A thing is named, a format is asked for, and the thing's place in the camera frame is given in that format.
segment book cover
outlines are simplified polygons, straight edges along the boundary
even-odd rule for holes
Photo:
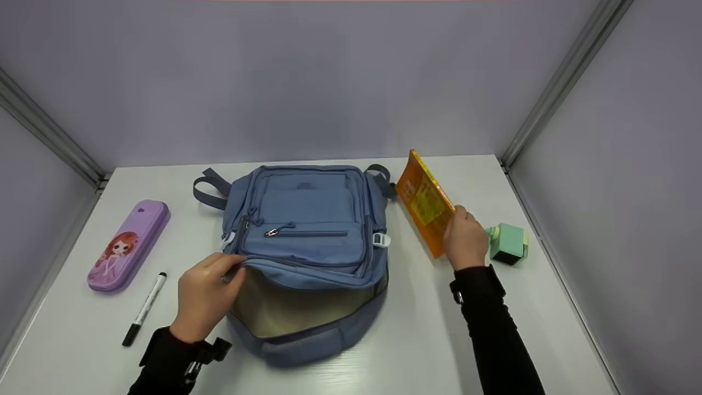
[[[453,215],[453,204],[415,150],[395,190],[434,258],[444,253],[444,229]]]

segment beige lining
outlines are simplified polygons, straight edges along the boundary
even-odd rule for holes
[[[256,337],[277,337],[333,322],[373,298],[363,290],[290,290],[249,268],[232,313]]]

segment black clip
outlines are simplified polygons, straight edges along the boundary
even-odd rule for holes
[[[214,344],[205,343],[202,345],[202,348],[200,348],[200,351],[197,353],[195,362],[208,365],[212,361],[224,361],[224,357],[227,356],[227,352],[229,352],[231,348],[231,343],[218,337]]]

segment tabletop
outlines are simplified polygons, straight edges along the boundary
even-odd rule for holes
[[[483,226],[505,222],[529,232],[529,257],[516,267],[496,264],[496,270],[546,392],[613,394],[497,159],[479,155],[424,160],[453,203],[466,206]],[[365,169],[380,163],[397,179],[406,161],[404,157],[287,164],[353,164]],[[211,166],[234,180],[260,165]],[[222,214],[192,197],[192,182],[207,167],[127,167],[113,173],[2,377],[0,393],[127,392],[140,372],[138,362],[151,332],[169,325],[176,314],[178,277],[218,250]],[[144,199],[168,204],[169,224],[126,290],[92,291],[86,283],[88,271],[132,207]],[[430,257],[399,204],[388,206],[387,217],[392,237],[388,295],[359,344],[302,368],[271,368],[243,349],[223,320],[208,339],[222,337],[234,346],[223,362],[203,368],[193,394],[481,394],[468,329],[449,291],[450,266]],[[121,341],[161,271],[167,272],[168,280],[134,345],[124,348]]]

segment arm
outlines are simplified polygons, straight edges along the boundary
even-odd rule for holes
[[[482,226],[456,206],[446,227],[444,251],[454,269],[451,290],[459,292],[468,323],[480,384],[486,395],[544,394],[541,381],[517,326],[503,302],[505,291],[485,266],[487,235]]]
[[[246,272],[238,270],[230,283],[222,277],[244,258],[215,253],[186,271],[178,281],[178,315],[168,328],[154,332],[140,365],[144,368],[128,395],[189,394],[194,381],[185,372],[201,343],[234,303]]]
[[[487,267],[455,272],[463,290],[461,312],[468,323],[480,384],[490,394],[544,394],[529,352],[500,294],[492,288]]]

